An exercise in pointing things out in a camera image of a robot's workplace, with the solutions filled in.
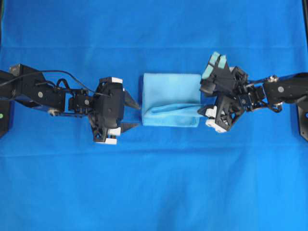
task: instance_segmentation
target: black mounting base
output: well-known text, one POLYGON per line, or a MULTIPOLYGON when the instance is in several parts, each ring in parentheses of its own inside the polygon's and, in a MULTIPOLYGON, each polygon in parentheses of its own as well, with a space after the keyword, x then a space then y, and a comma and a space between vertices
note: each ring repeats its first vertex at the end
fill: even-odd
POLYGON ((0 138, 9 131, 11 107, 10 101, 0 101, 0 138))

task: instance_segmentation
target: black plastic part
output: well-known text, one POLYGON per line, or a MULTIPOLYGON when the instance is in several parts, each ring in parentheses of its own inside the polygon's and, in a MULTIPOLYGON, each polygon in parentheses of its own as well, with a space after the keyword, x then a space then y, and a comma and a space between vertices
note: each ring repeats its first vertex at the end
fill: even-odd
POLYGON ((11 118, 11 102, 0 101, 0 138, 9 131, 10 118, 11 118))
POLYGON ((308 110, 304 110, 300 106, 297 106, 298 126, 300 135, 308 141, 308 110))
POLYGON ((215 65, 208 64, 213 67, 213 71, 207 79, 200 81, 200 91, 204 92, 206 96, 215 96, 215 92, 237 96, 239 94, 238 88, 247 82, 248 75, 238 67, 234 67, 231 72, 228 62, 226 62, 224 68, 219 68, 220 57, 215 65))
POLYGON ((121 124, 121 133, 124 133, 124 132, 130 130, 131 128, 135 128, 139 125, 140 124, 138 124, 138 123, 122 123, 121 124))
POLYGON ((229 131, 244 113, 244 109, 239 105, 238 100, 226 95, 219 95, 215 105, 217 106, 215 123, 226 131, 229 131))
POLYGON ((269 105, 295 103, 298 98, 308 94, 308 73, 282 77, 277 82, 265 82, 263 88, 269 105))
POLYGON ((139 104, 131 97, 129 92, 125 90, 125 106, 139 110, 139 104))
POLYGON ((306 38, 308 44, 308 0, 303 0, 303 11, 304 11, 306 38))
MULTIPOLYGON (((14 76, 31 74, 38 70, 18 64, 10 68, 10 73, 14 76)), ((54 87, 49 84, 36 85, 37 83, 46 82, 42 73, 22 78, 17 81, 14 87, 13 97, 20 104, 41 111, 49 111, 51 108, 63 112, 65 110, 65 93, 56 92, 54 87)))

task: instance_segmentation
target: blue fabric surface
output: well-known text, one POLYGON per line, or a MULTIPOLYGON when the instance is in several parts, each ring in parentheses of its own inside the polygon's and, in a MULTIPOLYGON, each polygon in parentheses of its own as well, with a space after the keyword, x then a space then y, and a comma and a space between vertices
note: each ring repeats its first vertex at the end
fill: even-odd
MULTIPOLYGON (((201 74, 214 51, 251 79, 308 70, 294 0, 10 0, 2 29, 1 69, 62 69, 92 89, 121 77, 140 104, 143 73, 201 74)), ((101 146, 86 118, 16 104, 0 140, 0 230, 307 230, 295 107, 246 113, 226 134, 204 122, 140 126, 101 146)))
POLYGON ((201 76, 196 74, 143 75, 142 124, 195 128, 201 117, 201 76))

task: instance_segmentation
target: black cable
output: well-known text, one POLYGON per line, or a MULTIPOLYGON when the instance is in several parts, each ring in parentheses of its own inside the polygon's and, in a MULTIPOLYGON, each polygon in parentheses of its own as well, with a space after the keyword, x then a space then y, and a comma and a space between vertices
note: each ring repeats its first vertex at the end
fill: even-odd
POLYGON ((282 111, 282 107, 278 106, 278 108, 273 108, 272 106, 270 106, 268 103, 264 102, 263 100, 261 101, 268 109, 272 110, 275 113, 279 113, 282 111))
POLYGON ((107 97, 110 97, 109 95, 107 94, 103 94, 103 93, 98 93, 98 92, 95 92, 91 89, 89 89, 87 86, 85 86, 82 82, 80 82, 77 78, 75 78, 71 73, 67 72, 67 71, 61 71, 61 70, 43 70, 43 71, 35 71, 35 72, 32 72, 32 73, 28 73, 28 74, 24 74, 24 75, 20 75, 20 76, 17 76, 11 80, 8 80, 4 83, 1 83, 0 84, 0 87, 3 87, 4 85, 7 85, 7 84, 10 84, 20 78, 24 78, 24 77, 28 77, 28 76, 31 76, 33 74, 41 74, 41 73, 64 73, 64 74, 67 74, 69 75, 76 83, 78 83, 79 85, 81 85, 83 88, 85 88, 86 90, 92 92, 93 94, 97 94, 97 95, 102 95, 102 96, 107 96, 107 97))

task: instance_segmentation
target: towel fold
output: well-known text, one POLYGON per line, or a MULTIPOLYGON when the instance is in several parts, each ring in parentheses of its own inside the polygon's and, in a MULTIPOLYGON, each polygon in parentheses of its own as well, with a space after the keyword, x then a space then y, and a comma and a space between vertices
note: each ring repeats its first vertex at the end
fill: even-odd
POLYGON ((200 75, 144 74, 144 126, 197 127, 201 115, 200 75))

